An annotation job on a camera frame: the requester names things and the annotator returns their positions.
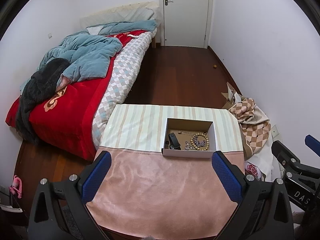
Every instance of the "screw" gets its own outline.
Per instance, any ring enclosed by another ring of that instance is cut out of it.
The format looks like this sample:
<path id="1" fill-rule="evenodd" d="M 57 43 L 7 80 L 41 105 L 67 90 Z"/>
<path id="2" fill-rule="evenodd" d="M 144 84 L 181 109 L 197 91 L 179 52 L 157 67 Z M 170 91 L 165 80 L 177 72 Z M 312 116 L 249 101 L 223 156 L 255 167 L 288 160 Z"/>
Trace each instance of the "screw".
<path id="1" fill-rule="evenodd" d="M 253 181 L 254 180 L 254 176 L 252 176 L 251 174 L 246 176 L 248 181 Z"/>
<path id="2" fill-rule="evenodd" d="M 280 178 L 276 179 L 276 181 L 277 181 L 278 184 L 283 184 L 283 180 L 280 179 Z"/>
<path id="3" fill-rule="evenodd" d="M 41 184 L 41 185 L 44 185 L 44 184 L 47 183 L 47 181 L 48 181 L 47 179 L 41 179 L 40 184 Z"/>
<path id="4" fill-rule="evenodd" d="M 75 181 L 76 179 L 78 179 L 78 176 L 76 174 L 72 174 L 69 177 L 69 180 L 71 180 L 71 181 Z"/>

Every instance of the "pink cloth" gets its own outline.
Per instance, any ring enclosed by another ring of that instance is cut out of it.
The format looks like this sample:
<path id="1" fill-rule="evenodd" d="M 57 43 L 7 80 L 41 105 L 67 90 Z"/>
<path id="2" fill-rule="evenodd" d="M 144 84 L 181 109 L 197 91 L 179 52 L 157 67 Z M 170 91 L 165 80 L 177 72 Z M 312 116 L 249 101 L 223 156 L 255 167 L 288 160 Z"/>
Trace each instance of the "pink cloth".
<path id="1" fill-rule="evenodd" d="M 112 165 L 87 203 L 100 226 L 136 237 L 204 238 L 217 235 L 237 206 L 211 159 L 102 148 L 111 153 Z M 243 152 L 225 155 L 244 172 Z"/>

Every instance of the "blue comforter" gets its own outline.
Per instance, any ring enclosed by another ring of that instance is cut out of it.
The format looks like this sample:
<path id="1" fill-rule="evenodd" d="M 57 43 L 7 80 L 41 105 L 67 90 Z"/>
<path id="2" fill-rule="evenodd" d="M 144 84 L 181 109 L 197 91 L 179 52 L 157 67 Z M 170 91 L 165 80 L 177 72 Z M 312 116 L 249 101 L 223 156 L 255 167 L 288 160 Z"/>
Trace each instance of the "blue comforter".
<path id="1" fill-rule="evenodd" d="M 59 57 L 65 58 L 71 63 L 63 72 L 70 83 L 103 78 L 107 74 L 110 58 L 121 50 L 122 44 L 117 38 L 108 38 L 101 35 L 125 33 L 133 30 L 153 31 L 155 28 L 155 20 L 146 20 L 134 23 L 105 24 L 99 35 L 90 35 L 87 30 L 74 33 L 65 37 L 59 46 L 50 49 L 44 55 L 37 70 L 43 68 L 54 58 Z M 29 80 L 21 85 L 21 93 Z"/>
<path id="2" fill-rule="evenodd" d="M 103 78 L 107 74 L 110 58 L 121 48 L 122 44 L 117 38 L 89 35 L 87 32 L 75 33 L 65 37 L 59 46 L 50 49 L 44 55 L 39 69 L 50 60 L 60 57 L 71 63 L 63 72 L 71 83 Z"/>

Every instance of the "wooden floor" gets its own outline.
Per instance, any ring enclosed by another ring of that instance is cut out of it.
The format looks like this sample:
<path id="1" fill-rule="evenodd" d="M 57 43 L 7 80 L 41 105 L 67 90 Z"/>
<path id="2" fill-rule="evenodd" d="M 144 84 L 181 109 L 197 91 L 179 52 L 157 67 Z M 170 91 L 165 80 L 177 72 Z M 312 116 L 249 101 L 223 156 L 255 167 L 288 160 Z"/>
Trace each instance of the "wooden floor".
<path id="1" fill-rule="evenodd" d="M 156 104 L 221 108 L 228 75 L 209 49 L 160 47 L 149 49 L 126 104 Z M 15 174 L 23 181 L 21 207 L 30 212 L 36 187 L 42 178 L 50 181 L 79 174 L 89 162 L 48 144 L 23 142 Z"/>

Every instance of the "checkered fabric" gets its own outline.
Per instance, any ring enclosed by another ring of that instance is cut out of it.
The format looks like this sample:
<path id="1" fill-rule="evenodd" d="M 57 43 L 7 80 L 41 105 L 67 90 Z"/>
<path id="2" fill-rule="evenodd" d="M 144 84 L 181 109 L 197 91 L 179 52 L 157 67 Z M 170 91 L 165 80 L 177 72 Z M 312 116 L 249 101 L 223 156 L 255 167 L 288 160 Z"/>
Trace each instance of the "checkered fabric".
<path id="1" fill-rule="evenodd" d="M 156 31 L 140 34 L 116 56 L 111 80 L 92 122 L 92 139 L 97 149 L 113 109 L 123 103 L 137 78 L 144 54 Z"/>
<path id="2" fill-rule="evenodd" d="M 266 143 L 271 130 L 269 121 L 264 121 L 258 124 L 243 123 L 243 121 L 250 121 L 254 116 L 254 109 L 256 104 L 252 98 L 246 98 L 243 101 L 232 106 L 229 111 L 233 114 L 238 122 L 241 123 L 243 135 L 246 144 L 251 150 L 251 155 L 256 153 Z"/>

